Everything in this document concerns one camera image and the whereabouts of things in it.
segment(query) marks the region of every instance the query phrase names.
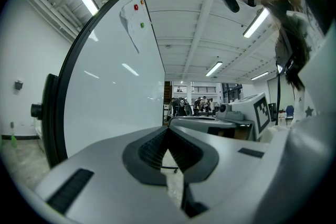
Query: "green object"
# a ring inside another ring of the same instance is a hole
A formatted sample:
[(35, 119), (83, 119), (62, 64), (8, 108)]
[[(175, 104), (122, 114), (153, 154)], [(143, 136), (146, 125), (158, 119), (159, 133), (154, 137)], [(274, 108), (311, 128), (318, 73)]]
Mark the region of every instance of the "green object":
[(15, 136), (12, 135), (12, 147), (16, 148), (17, 144), (16, 144), (16, 138)]

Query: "black knob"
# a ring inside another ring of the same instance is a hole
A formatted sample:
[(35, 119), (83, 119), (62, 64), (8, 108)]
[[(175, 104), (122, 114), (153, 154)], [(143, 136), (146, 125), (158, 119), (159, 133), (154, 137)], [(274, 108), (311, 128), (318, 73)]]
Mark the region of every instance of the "black knob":
[(30, 114), (32, 117), (42, 120), (42, 104), (32, 104)]
[(226, 110), (226, 106), (224, 104), (221, 104), (219, 107), (219, 111), (224, 112)]

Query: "baseboard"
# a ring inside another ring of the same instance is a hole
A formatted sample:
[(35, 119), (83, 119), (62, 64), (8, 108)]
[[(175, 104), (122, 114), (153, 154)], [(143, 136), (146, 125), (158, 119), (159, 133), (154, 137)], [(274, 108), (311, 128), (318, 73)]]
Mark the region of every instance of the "baseboard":
[[(14, 135), (16, 140), (37, 140), (40, 139), (38, 135)], [(11, 140), (12, 136), (9, 134), (3, 134), (2, 140)]]

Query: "whiteboard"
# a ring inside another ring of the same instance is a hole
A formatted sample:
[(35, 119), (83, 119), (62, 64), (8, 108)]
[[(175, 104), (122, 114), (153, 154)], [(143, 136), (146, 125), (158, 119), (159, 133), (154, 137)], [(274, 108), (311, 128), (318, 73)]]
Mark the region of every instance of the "whiteboard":
[[(269, 95), (271, 103), (277, 103), (278, 96), (278, 78), (274, 78), (268, 81)], [(286, 77), (283, 75), (280, 77), (280, 107), (279, 110), (286, 110), (286, 107), (292, 105), (294, 107), (294, 94), (293, 88), (287, 83)]]
[(140, 50), (128, 33), (120, 12), (131, 1), (108, 10), (78, 55), (64, 106), (68, 157), (94, 142), (162, 125), (165, 71), (150, 22)]

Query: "star print shirt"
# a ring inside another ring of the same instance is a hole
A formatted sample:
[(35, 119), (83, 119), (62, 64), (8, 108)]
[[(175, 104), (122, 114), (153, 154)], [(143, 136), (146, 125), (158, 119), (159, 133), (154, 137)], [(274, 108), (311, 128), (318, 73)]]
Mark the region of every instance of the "star print shirt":
[[(318, 22), (314, 18), (310, 8), (306, 5), (305, 0), (301, 1), (301, 12), (287, 12), (289, 17), (292, 17), (300, 27), (303, 37), (306, 41), (309, 51), (309, 59), (320, 49), (321, 40), (324, 35), (318, 25)], [(294, 119), (292, 125), (310, 116), (315, 116), (316, 111), (314, 104), (312, 103), (308, 93), (305, 90), (294, 90), (295, 93), (295, 105), (294, 105)]]

